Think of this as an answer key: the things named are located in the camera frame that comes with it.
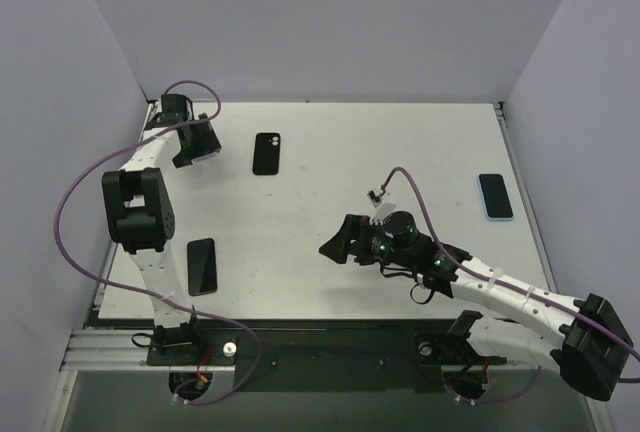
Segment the black phone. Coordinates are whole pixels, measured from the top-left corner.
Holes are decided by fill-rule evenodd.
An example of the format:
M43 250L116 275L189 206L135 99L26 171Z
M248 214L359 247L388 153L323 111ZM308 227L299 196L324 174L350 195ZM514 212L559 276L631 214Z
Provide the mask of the black phone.
M187 244L188 292L192 297L218 290L215 241L205 238Z

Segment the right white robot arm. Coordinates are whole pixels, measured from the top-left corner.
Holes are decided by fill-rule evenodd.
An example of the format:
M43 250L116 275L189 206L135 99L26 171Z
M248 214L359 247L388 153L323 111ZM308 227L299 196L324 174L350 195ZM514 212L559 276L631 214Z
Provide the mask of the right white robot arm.
M380 222L348 214L319 252L337 264L352 258L361 266L395 266L420 288L495 312L464 312L456 319L446 346L459 361L478 355L536 365L598 401L610 400L625 381L633 342L608 300L560 295L508 276L464 250L436 243L406 211Z

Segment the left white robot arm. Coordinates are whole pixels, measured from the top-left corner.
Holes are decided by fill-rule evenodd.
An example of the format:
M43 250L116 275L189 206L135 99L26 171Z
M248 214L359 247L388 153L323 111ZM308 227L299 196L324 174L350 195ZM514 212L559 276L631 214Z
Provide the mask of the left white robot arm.
M181 362L200 360L206 340L192 309L171 306L186 299L173 257L176 219L163 173L206 160L221 151L207 116L196 116L193 102L165 94L145 125L142 143L118 170L101 179L110 237L122 246L141 273L154 309L151 345L170 350Z

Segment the phone in lilac case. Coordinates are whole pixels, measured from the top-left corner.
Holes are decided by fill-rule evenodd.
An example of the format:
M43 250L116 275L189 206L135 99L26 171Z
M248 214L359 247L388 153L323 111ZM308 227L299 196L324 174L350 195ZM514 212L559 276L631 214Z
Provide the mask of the phone in lilac case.
M215 151L211 151L211 152L208 152L206 154L203 154L203 155L199 155L197 157L194 157L192 159L192 162L193 163L197 163L197 162L202 162L202 161L211 159L213 157L216 157L219 154L219 152L220 152L220 150L215 150Z

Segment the phone in blue case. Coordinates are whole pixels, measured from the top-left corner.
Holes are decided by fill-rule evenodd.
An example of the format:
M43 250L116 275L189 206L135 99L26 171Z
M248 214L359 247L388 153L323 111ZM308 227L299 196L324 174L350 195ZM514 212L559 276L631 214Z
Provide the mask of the phone in blue case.
M478 176L482 205L485 216L490 221L511 221L514 212L501 174L480 174Z

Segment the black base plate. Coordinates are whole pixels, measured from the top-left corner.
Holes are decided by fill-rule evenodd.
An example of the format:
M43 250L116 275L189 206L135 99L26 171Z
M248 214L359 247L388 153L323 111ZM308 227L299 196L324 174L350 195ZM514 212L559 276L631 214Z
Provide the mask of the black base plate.
M146 363L169 371L171 392L209 400L234 392L439 392L449 375L469 374L503 357L468 342L460 319L254 321L250 330L198 323L148 337Z

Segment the aluminium rail frame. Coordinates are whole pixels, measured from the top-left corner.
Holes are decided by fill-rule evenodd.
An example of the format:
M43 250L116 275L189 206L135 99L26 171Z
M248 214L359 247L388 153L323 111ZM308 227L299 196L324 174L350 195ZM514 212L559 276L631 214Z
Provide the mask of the aluminium rail frame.
M365 212L368 187L395 166L421 186L442 238L537 286L553 280L535 237L503 128L489 104L230 103L213 114L222 151L165 181L177 215L179 264L189 241L217 246L219 289L195 297L197 308L245 321L270 319L404 320L445 318L459 301L414 305L408 288L369 268L338 267L318 254L346 212ZM257 133L281 136L279 172L252 173ZM478 176L501 174L514 212L490 221ZM136 293L142 283L122 251L107 275L126 284L99 295L97 318L75 331L63 367L77 380L66 431L606 431L605 408L559 377L523 364L494 368L491 403L467 407L451 393L239 392L220 404L170 401L169 371L147 365L129 336L152 313ZM517 390L534 379L523 396Z

